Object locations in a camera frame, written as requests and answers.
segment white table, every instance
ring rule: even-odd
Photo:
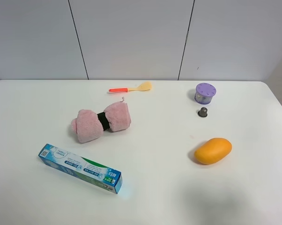
[[[0,225],[282,225],[282,106],[262,82],[153,81],[153,90],[108,94],[140,81],[0,81]],[[80,109],[99,113],[125,97],[128,130],[78,143]],[[214,165],[190,160],[213,137],[232,152]],[[118,195],[43,164],[51,143],[120,170]]]

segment pink towel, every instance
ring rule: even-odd
[[[106,129],[111,131],[128,129],[131,117],[127,104],[123,101],[109,105],[98,115],[92,110],[80,110],[77,118],[71,121],[71,127],[77,134],[79,142],[85,143],[97,139]]]

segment blue toothpaste box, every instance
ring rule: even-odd
[[[69,151],[46,144],[39,157],[46,165],[113,193],[117,194],[121,188],[121,172]]]

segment metal cap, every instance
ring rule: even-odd
[[[200,117],[207,117],[208,116],[208,109],[206,107],[202,107],[199,111],[198,111],[198,115]]]

